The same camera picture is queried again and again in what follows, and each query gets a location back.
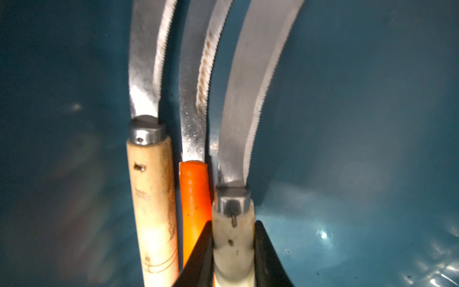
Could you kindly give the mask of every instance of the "orange handle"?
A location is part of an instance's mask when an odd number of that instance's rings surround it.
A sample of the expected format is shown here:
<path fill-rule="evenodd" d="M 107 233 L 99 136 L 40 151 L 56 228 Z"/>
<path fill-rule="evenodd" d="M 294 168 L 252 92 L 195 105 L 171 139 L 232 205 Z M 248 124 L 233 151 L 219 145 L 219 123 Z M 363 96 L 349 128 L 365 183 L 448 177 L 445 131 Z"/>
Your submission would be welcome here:
<path fill-rule="evenodd" d="M 212 220 L 207 164 L 190 160 L 180 163 L 180 194 L 183 217 L 183 266 L 195 247 L 204 225 Z"/>

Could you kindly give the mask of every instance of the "serrated blade edge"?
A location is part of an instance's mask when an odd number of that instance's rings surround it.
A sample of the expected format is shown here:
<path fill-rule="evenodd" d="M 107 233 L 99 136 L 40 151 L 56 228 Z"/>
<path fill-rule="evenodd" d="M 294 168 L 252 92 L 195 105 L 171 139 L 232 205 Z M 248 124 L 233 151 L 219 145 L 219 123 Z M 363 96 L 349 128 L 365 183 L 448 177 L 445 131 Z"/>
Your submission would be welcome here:
<path fill-rule="evenodd" d="M 132 118 L 140 115 L 158 117 L 162 70 L 176 5 L 177 0 L 134 1 L 129 45 Z"/>
<path fill-rule="evenodd" d="M 209 27 L 206 33 L 204 49 L 202 50 L 201 64 L 197 83 L 196 109 L 204 117 L 207 116 L 207 101 L 209 98 L 210 77 L 212 75 L 213 62 L 217 53 L 218 43 L 222 34 L 223 26 L 230 11 L 233 0 L 217 0 L 212 11 Z"/>
<path fill-rule="evenodd" d="M 246 185 L 266 92 L 304 0 L 252 0 L 228 80 L 218 149 L 218 185 Z"/>
<path fill-rule="evenodd" d="M 180 51 L 182 160 L 205 161 L 206 116 L 213 61 L 232 0 L 192 0 Z"/>

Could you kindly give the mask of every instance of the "blue background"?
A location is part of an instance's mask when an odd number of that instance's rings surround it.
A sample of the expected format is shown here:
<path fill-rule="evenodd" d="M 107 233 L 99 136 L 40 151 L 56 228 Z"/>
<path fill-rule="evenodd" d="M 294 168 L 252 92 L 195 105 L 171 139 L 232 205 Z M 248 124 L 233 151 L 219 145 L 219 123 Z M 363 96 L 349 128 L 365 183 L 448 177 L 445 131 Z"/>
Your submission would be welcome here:
<path fill-rule="evenodd" d="M 234 1 L 215 59 L 213 170 L 248 3 Z M 131 5 L 0 2 L 2 286 L 142 283 L 125 154 Z M 160 106 L 175 163 L 186 8 L 172 27 Z M 293 283 L 457 286 L 458 131 L 458 1 L 307 0 L 248 178 Z"/>

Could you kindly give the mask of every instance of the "steel blade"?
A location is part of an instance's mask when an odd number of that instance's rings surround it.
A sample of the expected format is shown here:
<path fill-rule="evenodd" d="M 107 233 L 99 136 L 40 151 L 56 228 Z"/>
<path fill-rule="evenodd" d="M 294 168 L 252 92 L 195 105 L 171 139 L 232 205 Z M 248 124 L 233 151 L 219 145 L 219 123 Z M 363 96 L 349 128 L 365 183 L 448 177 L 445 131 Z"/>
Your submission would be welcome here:
<path fill-rule="evenodd" d="M 158 117 L 162 68 L 177 0 L 134 0 L 129 44 L 131 117 Z"/>
<path fill-rule="evenodd" d="M 304 0 L 252 0 L 226 89 L 218 147 L 218 185 L 246 185 L 264 98 Z"/>
<path fill-rule="evenodd" d="M 233 0 L 191 0 L 180 50 L 182 160 L 204 162 L 210 75 Z"/>

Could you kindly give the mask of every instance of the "knife handle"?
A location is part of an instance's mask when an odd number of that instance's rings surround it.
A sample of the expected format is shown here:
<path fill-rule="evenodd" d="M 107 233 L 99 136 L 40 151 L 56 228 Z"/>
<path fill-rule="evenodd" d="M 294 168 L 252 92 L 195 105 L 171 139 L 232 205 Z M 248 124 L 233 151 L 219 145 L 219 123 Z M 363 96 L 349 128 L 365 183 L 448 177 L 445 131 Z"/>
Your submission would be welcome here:
<path fill-rule="evenodd" d="M 170 287 L 179 276 L 171 139 L 127 143 L 135 225 L 145 287 Z"/>
<path fill-rule="evenodd" d="M 255 209 L 231 217 L 212 207 L 212 235 L 215 287 L 255 286 Z"/>
<path fill-rule="evenodd" d="M 207 164 L 190 160 L 179 166 L 183 217 L 183 266 L 207 221 L 212 220 Z"/>

